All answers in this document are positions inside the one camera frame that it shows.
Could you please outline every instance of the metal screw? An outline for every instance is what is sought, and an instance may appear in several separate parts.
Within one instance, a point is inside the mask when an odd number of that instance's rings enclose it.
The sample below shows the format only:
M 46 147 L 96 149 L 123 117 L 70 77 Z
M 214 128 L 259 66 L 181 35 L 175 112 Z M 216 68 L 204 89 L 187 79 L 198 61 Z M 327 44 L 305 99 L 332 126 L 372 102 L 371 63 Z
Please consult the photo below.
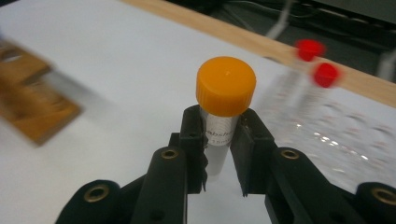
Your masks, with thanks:
M 297 152 L 288 149 L 282 150 L 280 154 L 290 160 L 297 160 L 300 157 Z
M 396 205 L 396 194 L 387 189 L 375 188 L 372 194 L 382 203 Z
M 100 184 L 91 187 L 84 194 L 84 200 L 88 203 L 96 203 L 104 199 L 110 192 L 109 188 L 105 184 Z
M 163 153 L 161 153 L 161 156 L 166 160 L 171 160 L 178 156 L 178 152 L 174 149 L 168 149 L 168 150 L 164 151 Z

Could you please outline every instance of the wooden test tube rack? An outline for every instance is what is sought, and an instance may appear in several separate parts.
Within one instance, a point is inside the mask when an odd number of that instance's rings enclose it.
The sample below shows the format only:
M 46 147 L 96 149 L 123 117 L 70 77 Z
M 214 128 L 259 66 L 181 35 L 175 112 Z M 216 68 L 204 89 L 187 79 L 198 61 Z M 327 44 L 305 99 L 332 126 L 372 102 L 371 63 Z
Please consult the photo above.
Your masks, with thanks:
M 35 55 L 0 40 L 0 116 L 38 145 L 80 111 L 43 80 L 49 71 Z

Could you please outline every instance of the orange cap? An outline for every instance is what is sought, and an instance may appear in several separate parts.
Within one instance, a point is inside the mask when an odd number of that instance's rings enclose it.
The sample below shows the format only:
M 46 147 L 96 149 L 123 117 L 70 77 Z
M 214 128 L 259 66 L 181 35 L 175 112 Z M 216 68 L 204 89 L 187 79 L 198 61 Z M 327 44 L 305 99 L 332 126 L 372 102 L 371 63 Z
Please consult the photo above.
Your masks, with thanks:
M 253 69 L 239 59 L 217 57 L 206 61 L 197 75 L 196 97 L 206 112 L 233 117 L 248 109 L 256 87 Z

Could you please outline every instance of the red cap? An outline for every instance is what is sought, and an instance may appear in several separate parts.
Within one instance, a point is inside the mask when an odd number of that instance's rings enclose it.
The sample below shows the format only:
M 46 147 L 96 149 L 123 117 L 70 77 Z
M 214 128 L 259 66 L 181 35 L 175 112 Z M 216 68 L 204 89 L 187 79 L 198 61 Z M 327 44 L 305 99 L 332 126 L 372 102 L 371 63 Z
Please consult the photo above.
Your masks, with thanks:
M 322 88 L 331 87 L 340 77 L 340 71 L 329 63 L 321 63 L 314 71 L 313 79 Z
M 296 43 L 297 55 L 306 62 L 311 62 L 315 57 L 321 56 L 326 47 L 320 42 L 311 39 L 299 40 Z

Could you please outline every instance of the plastic container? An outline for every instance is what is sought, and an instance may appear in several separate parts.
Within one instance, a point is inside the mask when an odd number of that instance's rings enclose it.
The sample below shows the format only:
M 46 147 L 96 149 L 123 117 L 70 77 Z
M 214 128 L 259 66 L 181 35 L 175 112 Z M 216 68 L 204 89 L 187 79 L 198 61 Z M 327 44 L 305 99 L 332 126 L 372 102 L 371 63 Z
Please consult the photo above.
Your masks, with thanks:
M 270 92 L 271 97 L 263 99 L 261 112 L 258 112 L 270 130 L 282 120 L 281 115 L 292 94 L 306 85 L 306 73 L 312 68 L 315 58 L 325 51 L 324 45 L 311 39 L 300 40 L 295 46 L 294 62 L 277 84 L 275 92 Z
M 217 57 L 200 67 L 196 98 L 205 129 L 208 180 L 221 172 L 236 122 L 248 109 L 255 87 L 253 69 L 239 59 Z
M 289 141 L 292 134 L 302 129 L 326 99 L 328 91 L 340 78 L 340 71 L 330 63 L 321 63 L 313 71 L 311 83 L 296 92 L 296 99 L 285 115 L 285 122 L 276 131 L 276 138 L 281 142 Z

